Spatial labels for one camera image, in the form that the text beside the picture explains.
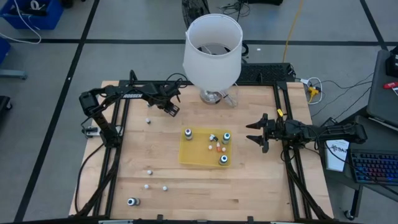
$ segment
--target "small orange object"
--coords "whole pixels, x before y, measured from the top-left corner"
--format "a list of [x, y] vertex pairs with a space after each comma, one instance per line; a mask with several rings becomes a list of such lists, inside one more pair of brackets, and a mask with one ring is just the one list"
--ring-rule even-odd
[[221, 152], [221, 146], [219, 142], [217, 142], [217, 152]]

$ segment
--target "paper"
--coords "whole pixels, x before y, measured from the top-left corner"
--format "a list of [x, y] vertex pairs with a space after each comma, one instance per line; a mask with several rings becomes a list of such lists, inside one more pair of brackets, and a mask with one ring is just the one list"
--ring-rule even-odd
[[[349, 146], [348, 141], [331, 140], [331, 141], [326, 141], [326, 144], [336, 156], [338, 156], [343, 161], [346, 160], [347, 149]], [[325, 150], [326, 150], [326, 168], [328, 170], [342, 172], [344, 169], [344, 162], [336, 158], [336, 156], [334, 156], [327, 147], [325, 148]]]

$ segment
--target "wooden table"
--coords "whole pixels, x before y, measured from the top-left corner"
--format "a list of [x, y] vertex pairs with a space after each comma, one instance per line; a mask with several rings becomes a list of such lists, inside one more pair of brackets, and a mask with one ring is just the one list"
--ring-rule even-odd
[[[103, 82], [103, 86], [117, 84]], [[303, 85], [288, 83], [288, 89], [294, 119], [310, 124]], [[280, 98], [284, 105], [282, 92]], [[239, 86], [236, 108], [223, 101], [217, 105], [204, 104], [194, 86], [181, 89], [180, 99], [181, 103], [172, 100], [181, 108], [174, 118], [156, 107], [148, 108], [144, 100], [130, 101], [111, 218], [156, 219], [163, 214], [169, 220], [245, 221], [247, 216], [253, 216], [256, 221], [293, 221], [287, 173], [280, 159], [281, 142], [270, 141], [269, 152], [263, 154], [257, 144], [246, 139], [247, 134], [261, 132], [245, 125], [259, 121], [263, 113], [268, 113], [269, 119], [277, 117], [272, 87]], [[108, 121], [112, 112], [112, 106], [104, 111]], [[151, 119], [151, 124], [146, 123], [146, 118]], [[230, 129], [234, 137], [231, 167], [209, 169], [180, 164], [182, 126]], [[100, 138], [89, 139], [84, 158], [100, 144]], [[333, 217], [319, 156], [308, 150], [300, 152], [308, 191]], [[103, 156], [104, 150], [100, 150], [86, 164], [81, 175], [79, 208], [98, 186]], [[169, 188], [166, 192], [162, 190], [164, 185]], [[301, 195], [298, 190], [297, 193], [300, 215], [304, 217]], [[104, 213], [107, 196], [105, 190], [100, 214]], [[128, 206], [130, 197], [140, 198], [141, 205]], [[70, 213], [75, 213], [74, 206]]]

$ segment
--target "white lampshade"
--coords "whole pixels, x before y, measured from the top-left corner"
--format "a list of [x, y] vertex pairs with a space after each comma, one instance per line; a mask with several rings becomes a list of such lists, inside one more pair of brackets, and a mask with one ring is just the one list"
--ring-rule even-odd
[[[229, 16], [207, 14], [193, 21], [185, 34], [183, 67], [189, 80], [207, 91], [221, 91], [232, 86], [241, 73], [241, 26]], [[221, 45], [230, 52], [211, 55], [198, 50], [207, 45]]]

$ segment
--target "yellow tray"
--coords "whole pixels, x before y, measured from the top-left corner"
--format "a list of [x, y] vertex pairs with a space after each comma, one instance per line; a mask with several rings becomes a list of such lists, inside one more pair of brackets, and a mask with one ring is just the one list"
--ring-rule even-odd
[[[185, 130], [187, 128], [192, 131], [193, 138], [191, 140], [185, 138]], [[224, 133], [230, 133], [231, 135], [231, 139], [226, 145], [222, 143]], [[210, 134], [214, 134], [218, 138], [221, 148], [226, 148], [225, 152], [217, 151], [217, 143], [209, 140]], [[180, 154], [178, 155], [178, 160], [182, 164], [229, 167], [232, 160], [232, 137], [230, 130], [185, 127], [181, 130]], [[213, 146], [212, 150], [208, 149], [209, 145]], [[228, 161], [225, 165], [220, 165], [218, 163], [222, 155], [228, 157]]]

